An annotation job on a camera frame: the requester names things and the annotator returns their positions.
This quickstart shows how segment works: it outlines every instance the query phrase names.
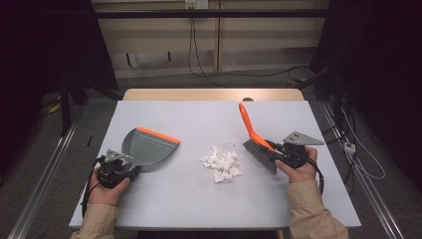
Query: hand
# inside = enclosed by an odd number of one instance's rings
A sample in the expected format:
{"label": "hand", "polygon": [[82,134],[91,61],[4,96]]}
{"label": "hand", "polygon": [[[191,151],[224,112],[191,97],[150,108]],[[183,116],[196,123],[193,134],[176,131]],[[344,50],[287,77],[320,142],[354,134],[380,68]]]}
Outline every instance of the hand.
{"label": "hand", "polygon": [[99,168],[96,168],[93,172],[93,176],[91,178],[91,185],[90,190],[91,195],[90,199],[88,200],[89,203],[97,203],[97,204],[105,204],[110,206],[116,206],[120,195],[124,192],[124,190],[129,186],[130,179],[125,178],[119,185],[117,185],[113,189],[109,189],[103,187],[99,184],[99,180],[97,179],[97,173]]}
{"label": "hand", "polygon": [[[317,150],[305,146],[305,151],[308,153],[308,157],[317,163]],[[290,182],[315,180],[317,175],[315,168],[309,163],[299,168],[292,168],[280,160],[276,160],[276,167],[289,177]]]}

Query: crumpled paper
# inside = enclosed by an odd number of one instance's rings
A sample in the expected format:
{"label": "crumpled paper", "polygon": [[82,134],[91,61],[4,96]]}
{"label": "crumpled paper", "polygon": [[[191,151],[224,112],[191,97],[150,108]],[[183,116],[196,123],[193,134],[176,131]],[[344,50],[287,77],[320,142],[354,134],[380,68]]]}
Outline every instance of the crumpled paper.
{"label": "crumpled paper", "polygon": [[200,160],[204,167],[214,169],[214,183],[242,175],[236,151],[225,151],[216,145],[211,145],[211,148],[212,154]]}

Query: orange handle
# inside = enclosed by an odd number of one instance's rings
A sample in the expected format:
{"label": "orange handle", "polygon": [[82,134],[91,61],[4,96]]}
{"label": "orange handle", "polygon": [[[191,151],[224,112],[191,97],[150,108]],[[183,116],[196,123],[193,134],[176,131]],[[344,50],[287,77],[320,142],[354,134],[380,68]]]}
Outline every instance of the orange handle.
{"label": "orange handle", "polygon": [[239,103],[239,111],[240,115],[242,116],[243,122],[245,123],[246,129],[249,133],[249,138],[256,144],[263,145],[267,147],[268,149],[274,151],[274,149],[263,139],[261,138],[257,133],[254,132],[254,129],[252,128],[251,120],[249,119],[248,112],[246,111],[245,106],[243,106],[242,103]]}

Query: gray floor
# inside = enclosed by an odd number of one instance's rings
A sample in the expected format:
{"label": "gray floor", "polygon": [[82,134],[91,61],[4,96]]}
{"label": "gray floor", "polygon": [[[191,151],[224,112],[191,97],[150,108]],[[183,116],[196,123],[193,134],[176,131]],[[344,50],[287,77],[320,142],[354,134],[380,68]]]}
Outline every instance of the gray floor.
{"label": "gray floor", "polygon": [[[268,74],[278,70],[261,70],[242,72],[243,74]],[[292,72],[292,78],[303,78],[310,72]],[[265,78],[222,76],[211,80],[231,88],[283,88],[288,83],[287,74]],[[175,76],[141,76],[135,79],[120,79],[119,93],[129,88],[215,88],[203,78],[191,75]],[[115,104],[96,92],[88,91],[91,96],[86,106],[72,105],[73,118],[81,115],[75,134],[69,147],[58,165],[53,180],[48,185],[45,196],[41,198],[37,214],[30,220],[31,227],[24,232],[27,238],[68,238],[74,231],[68,224],[80,198],[79,192],[84,186],[86,177],[93,160],[96,158],[106,129],[112,117]],[[330,125],[316,100],[313,88],[304,90],[304,96],[309,101],[321,130],[330,128]],[[422,234],[422,193],[396,167],[388,150],[376,143],[375,135],[365,124],[364,119],[355,112],[358,137],[366,147],[378,158],[385,169],[386,176],[381,180],[371,180],[385,204],[396,219],[400,231],[405,238],[419,238]],[[22,152],[21,159],[14,165],[6,176],[0,188],[0,238],[7,238],[23,211],[31,193],[42,177],[44,169],[58,144],[61,133],[60,112],[40,115],[29,142]],[[334,138],[332,132],[325,135],[325,140]],[[344,177],[348,163],[342,149],[337,142],[330,143],[328,148],[335,164]],[[359,149],[359,158],[365,168],[376,175],[380,169],[373,159]],[[361,220],[362,226],[350,228],[350,238],[391,238],[379,220],[373,205],[359,181],[355,180],[355,188],[350,196],[353,205]],[[117,231],[117,238],[134,238],[135,232]]]}

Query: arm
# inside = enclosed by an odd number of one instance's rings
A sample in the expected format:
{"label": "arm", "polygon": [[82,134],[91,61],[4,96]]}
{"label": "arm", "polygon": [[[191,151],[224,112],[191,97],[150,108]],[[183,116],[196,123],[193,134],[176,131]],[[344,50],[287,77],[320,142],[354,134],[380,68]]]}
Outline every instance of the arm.
{"label": "arm", "polygon": [[[309,158],[317,162],[317,151],[311,147],[306,150]],[[348,238],[347,229],[323,206],[315,169],[308,163],[293,169],[279,160],[276,166],[290,179],[288,200],[293,238]]]}
{"label": "arm", "polygon": [[120,195],[128,187],[129,179],[126,178],[115,188],[108,189],[99,184],[97,180],[98,170],[98,168],[95,169],[91,178],[90,188],[92,192],[81,229],[72,234],[72,239],[114,238],[112,233],[118,215],[116,205]]}

